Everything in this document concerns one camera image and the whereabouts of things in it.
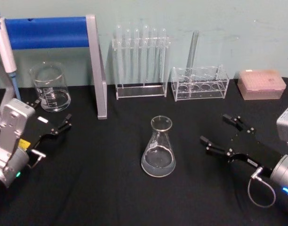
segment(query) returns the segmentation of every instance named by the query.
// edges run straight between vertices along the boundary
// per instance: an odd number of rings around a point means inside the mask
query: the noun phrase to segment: black table
[[[244,101],[234,80],[225,99],[175,102],[168,97],[115,99],[108,87],[108,119],[96,114],[93,87],[70,87],[72,102],[60,113],[37,114],[58,122],[72,113],[72,129],[56,142],[39,147],[47,154],[34,170],[25,171],[0,197],[0,225],[288,225],[288,196],[276,190],[276,204],[262,209],[247,195],[254,171],[241,162],[228,165],[205,154],[200,135],[225,145],[236,129],[222,115],[241,115],[257,138],[288,153],[279,140],[276,120],[288,107],[287,88],[280,100]],[[22,89],[23,100],[35,97]],[[150,120],[166,115],[173,121],[170,141],[176,168],[165,178],[144,173],[140,159],[152,134]],[[254,183],[253,196],[270,203],[271,193]]]

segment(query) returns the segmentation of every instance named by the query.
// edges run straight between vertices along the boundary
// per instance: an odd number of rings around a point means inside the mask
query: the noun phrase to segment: metal stand
[[[5,19],[12,49],[89,47],[98,119],[107,118],[107,86],[94,15]]]

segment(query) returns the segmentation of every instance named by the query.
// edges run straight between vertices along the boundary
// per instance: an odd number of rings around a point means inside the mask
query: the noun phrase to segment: beaker
[[[176,159],[169,141],[168,131],[172,121],[166,116],[156,116],[151,120],[152,137],[141,159],[143,170],[152,177],[165,177],[176,166]]]
[[[58,62],[42,62],[29,70],[41,107],[47,112],[59,112],[71,102],[64,78],[64,67]]]

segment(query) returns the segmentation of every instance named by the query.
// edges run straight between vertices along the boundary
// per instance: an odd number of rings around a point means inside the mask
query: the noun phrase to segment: conical flask
[[[152,177],[165,177],[176,166],[176,159],[169,141],[168,132],[172,121],[166,116],[156,116],[151,121],[152,137],[141,159],[143,170]]]

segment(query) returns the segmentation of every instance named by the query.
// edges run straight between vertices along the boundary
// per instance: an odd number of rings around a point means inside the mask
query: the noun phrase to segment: blue metal frame
[[[85,16],[5,19],[12,49],[88,47]]]

